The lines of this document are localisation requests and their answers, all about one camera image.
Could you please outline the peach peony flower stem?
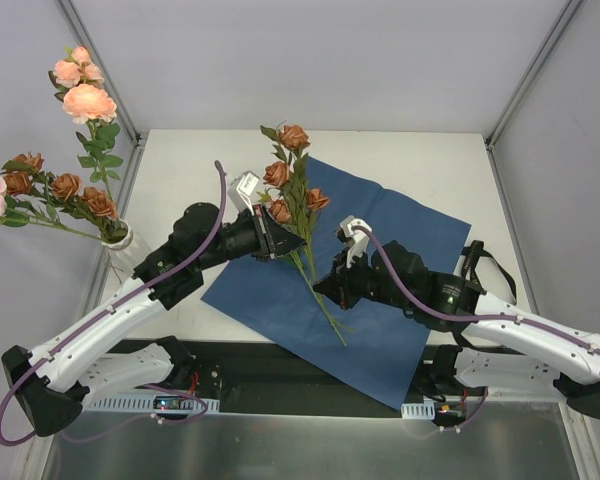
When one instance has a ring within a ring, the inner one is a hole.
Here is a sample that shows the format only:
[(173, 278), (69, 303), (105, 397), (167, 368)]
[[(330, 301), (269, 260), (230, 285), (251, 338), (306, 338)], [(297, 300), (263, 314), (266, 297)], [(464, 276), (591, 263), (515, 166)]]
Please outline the peach peony flower stem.
[[(55, 98), (62, 103), (63, 111), (73, 123), (83, 126), (86, 131), (78, 131), (76, 138), (85, 153), (78, 157), (80, 166), (87, 168), (91, 156), (86, 156), (86, 147), (91, 147), (91, 154), (104, 152), (114, 153), (116, 140), (121, 133), (121, 127), (116, 123), (117, 104), (105, 89), (105, 78), (101, 68), (94, 62), (89, 50), (82, 46), (68, 48), (64, 58), (58, 60), (53, 69), (48, 72), (54, 86)], [(116, 156), (105, 156), (101, 166), (109, 166), (114, 160), (121, 161)], [(105, 190), (109, 186), (104, 182), (101, 189), (91, 186), (82, 194), (92, 214), (97, 217), (117, 219), (115, 205), (106, 197)]]

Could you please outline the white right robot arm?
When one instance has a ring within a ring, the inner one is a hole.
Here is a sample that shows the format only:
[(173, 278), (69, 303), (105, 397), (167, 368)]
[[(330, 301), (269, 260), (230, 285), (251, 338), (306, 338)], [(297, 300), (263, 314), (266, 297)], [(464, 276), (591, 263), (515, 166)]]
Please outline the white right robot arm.
[(437, 347), (415, 377), (426, 395), (461, 388), (540, 393), (600, 420), (600, 334), (559, 325), (467, 279), (432, 271), (395, 241), (372, 255), (342, 251), (313, 289), (343, 310), (368, 300), (451, 334), (454, 344)]

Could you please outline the right aluminium frame post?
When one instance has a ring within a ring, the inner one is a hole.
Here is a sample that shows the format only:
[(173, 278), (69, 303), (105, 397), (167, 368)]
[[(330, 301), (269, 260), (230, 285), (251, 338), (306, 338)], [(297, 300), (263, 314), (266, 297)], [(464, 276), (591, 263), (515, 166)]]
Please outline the right aluminium frame post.
[(485, 147), (488, 152), (491, 152), (499, 142), (505, 129), (531, 92), (535, 82), (544, 72), (562, 39), (586, 3), (586, 0), (568, 0), (561, 7), (556, 19), (551, 24), (529, 65), (516, 84), (493, 128), (485, 137)]

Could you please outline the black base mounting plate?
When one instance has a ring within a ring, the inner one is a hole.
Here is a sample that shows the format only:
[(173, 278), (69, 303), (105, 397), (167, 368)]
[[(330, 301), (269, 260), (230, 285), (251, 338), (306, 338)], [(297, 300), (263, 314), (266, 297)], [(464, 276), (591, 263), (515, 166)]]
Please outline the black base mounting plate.
[(280, 346), (186, 341), (193, 369), (160, 385), (194, 388), (220, 402), (222, 413), (398, 418), (400, 412), (350, 387)]

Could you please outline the right aluminium table rail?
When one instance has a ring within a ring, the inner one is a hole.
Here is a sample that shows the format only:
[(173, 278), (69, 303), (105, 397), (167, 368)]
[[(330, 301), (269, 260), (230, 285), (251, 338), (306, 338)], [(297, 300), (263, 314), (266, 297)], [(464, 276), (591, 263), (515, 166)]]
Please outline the right aluminium table rail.
[(495, 155), (495, 148), (488, 143), (485, 144), (486, 153), (489, 159), (489, 163), (492, 169), (492, 173), (494, 176), (494, 180), (496, 183), (496, 188), (498, 190), (499, 198), (502, 204), (504, 216), (506, 219), (506, 223), (509, 230), (509, 235), (512, 241), (516, 263), (520, 272), (521, 282), (523, 285), (523, 290), (527, 298), (527, 303), (531, 309), (532, 313), (538, 314), (538, 305), (536, 301), (535, 292), (530, 282), (529, 272), (527, 269), (527, 264), (525, 262), (525, 258), (523, 256), (523, 252), (521, 249), (520, 238), (518, 229), (516, 226), (512, 204), (508, 198), (505, 184), (503, 181), (503, 177), (499, 170), (499, 165), (497, 162), (497, 158)]

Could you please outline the white ribbed vase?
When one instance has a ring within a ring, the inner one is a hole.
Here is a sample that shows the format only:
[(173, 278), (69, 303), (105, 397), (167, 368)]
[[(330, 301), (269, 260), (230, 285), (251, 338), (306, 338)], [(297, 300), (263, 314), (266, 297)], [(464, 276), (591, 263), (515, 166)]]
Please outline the white ribbed vase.
[(109, 268), (119, 282), (122, 282), (146, 259), (151, 253), (151, 248), (126, 221), (119, 220), (117, 225), (124, 236), (115, 234), (111, 242), (102, 240), (101, 245), (107, 252)]

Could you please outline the orange and pink flower bouquet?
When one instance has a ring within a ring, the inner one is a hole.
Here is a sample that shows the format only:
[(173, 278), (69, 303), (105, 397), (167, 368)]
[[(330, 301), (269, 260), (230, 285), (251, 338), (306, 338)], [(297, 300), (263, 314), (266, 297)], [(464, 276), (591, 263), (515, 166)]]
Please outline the orange and pink flower bouquet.
[(286, 255), (284, 261), (294, 266), (307, 288), (312, 289), (317, 280), (312, 239), (330, 198), (321, 188), (311, 186), (308, 179), (310, 137), (297, 124), (262, 125), (260, 133), (271, 142), (275, 161), (264, 169), (265, 189), (258, 197), (276, 222), (304, 241), (304, 245)]

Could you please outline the blue wrapping paper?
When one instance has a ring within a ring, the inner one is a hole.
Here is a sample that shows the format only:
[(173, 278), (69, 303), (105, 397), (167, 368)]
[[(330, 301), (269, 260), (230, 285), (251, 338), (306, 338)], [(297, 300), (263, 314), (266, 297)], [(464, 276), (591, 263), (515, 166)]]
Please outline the blue wrapping paper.
[[(396, 241), (418, 254), (428, 269), (455, 270), (470, 224), (317, 159), (309, 159), (307, 176), (330, 199), (312, 236), (318, 276), (330, 272), (342, 250), (335, 231), (349, 215), (363, 219), (382, 243)], [(227, 263), (202, 300), (394, 410), (429, 337), (395, 307), (367, 299), (349, 310), (332, 301), (319, 305), (299, 270), (280, 260)]]

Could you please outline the large orange rose stem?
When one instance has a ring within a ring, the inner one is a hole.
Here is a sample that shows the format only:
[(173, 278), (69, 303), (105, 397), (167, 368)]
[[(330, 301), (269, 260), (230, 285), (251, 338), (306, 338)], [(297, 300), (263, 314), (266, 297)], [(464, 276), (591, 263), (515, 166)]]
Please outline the large orange rose stem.
[(6, 162), (1, 176), (6, 183), (6, 212), (0, 224), (22, 227), (27, 224), (63, 230), (85, 237), (87, 234), (66, 224), (67, 218), (84, 220), (96, 227), (82, 194), (91, 186), (72, 173), (56, 175), (43, 168), (41, 155), (20, 154)]

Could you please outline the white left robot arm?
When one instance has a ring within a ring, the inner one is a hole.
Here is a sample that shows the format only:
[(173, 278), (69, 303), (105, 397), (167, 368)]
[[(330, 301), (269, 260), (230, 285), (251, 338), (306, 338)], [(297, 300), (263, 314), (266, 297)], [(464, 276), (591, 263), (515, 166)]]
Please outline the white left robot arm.
[(12, 399), (33, 435), (47, 437), (101, 397), (145, 384), (179, 389), (189, 382), (191, 357), (173, 336), (109, 364), (100, 358), (128, 333), (198, 290), (204, 270), (245, 256), (277, 259), (305, 244), (262, 205), (243, 210), (232, 223), (224, 223), (223, 215), (223, 207), (211, 203), (189, 206), (168, 240), (137, 265), (109, 299), (55, 338), (32, 349), (14, 345), (2, 354), (9, 391), (0, 405), (1, 444), (11, 443), (1, 427)]

